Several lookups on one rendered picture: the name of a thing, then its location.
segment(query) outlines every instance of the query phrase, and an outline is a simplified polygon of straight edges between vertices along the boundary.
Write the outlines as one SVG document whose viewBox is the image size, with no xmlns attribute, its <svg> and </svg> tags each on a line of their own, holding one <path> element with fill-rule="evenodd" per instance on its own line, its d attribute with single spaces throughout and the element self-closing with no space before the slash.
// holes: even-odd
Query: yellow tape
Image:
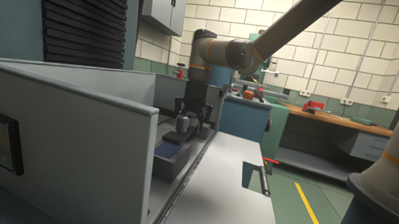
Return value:
<svg viewBox="0 0 399 224">
<path fill-rule="evenodd" d="M 395 157 L 394 155 L 389 154 L 387 151 L 384 151 L 382 153 L 382 156 L 385 157 L 385 159 L 399 165 L 399 158 Z"/>
<path fill-rule="evenodd" d="M 252 46 L 252 49 L 254 50 L 254 53 L 256 54 L 256 56 L 258 56 L 258 58 L 260 59 L 260 61 L 265 61 L 262 59 L 262 57 L 260 57 L 260 54 L 256 51 L 255 47 Z"/>
<path fill-rule="evenodd" d="M 208 45 L 208 61 L 210 62 L 210 64 L 212 64 L 212 62 L 211 62 L 211 57 L 210 57 L 210 49 L 211 49 L 211 44 L 212 44 L 212 42 L 214 42 L 214 40 L 215 40 L 215 39 L 212 39 L 212 40 L 210 41 L 210 44 Z"/>
<path fill-rule="evenodd" d="M 211 67 L 205 67 L 205 66 L 196 65 L 196 64 L 189 64 L 189 66 L 190 66 L 190 67 L 195 67 L 195 68 L 197 68 L 197 69 L 206 69 L 206 70 L 209 70 L 209 71 L 212 70 Z"/>
<path fill-rule="evenodd" d="M 313 221 L 313 224 L 319 224 L 319 221 L 316 219 L 316 216 L 314 215 L 313 210 L 312 210 L 312 208 L 310 207 L 309 202 L 308 202 L 308 200 L 306 199 L 305 194 L 304 194 L 304 192 L 302 191 L 301 186 L 299 185 L 299 183 L 296 183 L 296 182 L 294 182 L 294 183 L 295 183 L 296 189 L 298 190 L 299 194 L 301 195 L 302 200 L 304 201 L 305 207 L 306 207 L 306 209 L 308 210 L 308 213 L 309 213 L 309 215 L 310 215 L 310 218 L 311 218 L 312 221 Z"/>
</svg>

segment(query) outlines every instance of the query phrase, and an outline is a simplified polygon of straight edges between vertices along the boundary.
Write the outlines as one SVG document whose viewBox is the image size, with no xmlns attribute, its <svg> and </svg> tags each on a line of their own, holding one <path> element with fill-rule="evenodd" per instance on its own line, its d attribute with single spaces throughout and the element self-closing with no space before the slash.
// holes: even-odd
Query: green floor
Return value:
<svg viewBox="0 0 399 224">
<path fill-rule="evenodd" d="M 258 180 L 259 176 L 251 179 L 249 189 L 260 192 Z M 313 223 L 295 182 L 300 184 L 319 223 L 341 223 L 353 198 L 345 183 L 300 169 L 274 165 L 273 175 L 268 175 L 268 183 L 277 224 Z"/>
</svg>

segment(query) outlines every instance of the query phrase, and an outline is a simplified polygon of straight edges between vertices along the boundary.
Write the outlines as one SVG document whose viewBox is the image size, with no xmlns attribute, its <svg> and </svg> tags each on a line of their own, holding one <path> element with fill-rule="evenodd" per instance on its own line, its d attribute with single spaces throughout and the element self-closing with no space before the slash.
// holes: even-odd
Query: black louvered vent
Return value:
<svg viewBox="0 0 399 224">
<path fill-rule="evenodd" d="M 127 0 L 44 0 L 44 60 L 121 69 Z"/>
</svg>

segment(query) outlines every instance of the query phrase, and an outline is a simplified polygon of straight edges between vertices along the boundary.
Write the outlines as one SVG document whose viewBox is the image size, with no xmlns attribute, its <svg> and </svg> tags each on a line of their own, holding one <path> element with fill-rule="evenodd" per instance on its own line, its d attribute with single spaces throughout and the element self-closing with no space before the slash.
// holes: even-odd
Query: gray drawer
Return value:
<svg viewBox="0 0 399 224">
<path fill-rule="evenodd" d="M 375 162 L 381 157 L 389 137 L 339 126 L 331 130 L 329 140 L 351 156 Z"/>
</svg>

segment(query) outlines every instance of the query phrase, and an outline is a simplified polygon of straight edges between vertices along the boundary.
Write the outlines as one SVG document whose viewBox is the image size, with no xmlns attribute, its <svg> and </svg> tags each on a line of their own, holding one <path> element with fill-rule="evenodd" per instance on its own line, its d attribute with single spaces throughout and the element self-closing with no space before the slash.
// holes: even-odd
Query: robotic arm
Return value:
<svg viewBox="0 0 399 224">
<path fill-rule="evenodd" d="M 341 1 L 301 0 L 253 43 L 243 39 L 216 39 L 214 32 L 198 29 L 193 36 L 185 96 L 175 99 L 175 112 L 196 113 L 200 131 L 202 123 L 208 122 L 212 113 L 212 106 L 206 103 L 212 65 L 253 73 L 264 59 L 272 56 Z"/>
</svg>

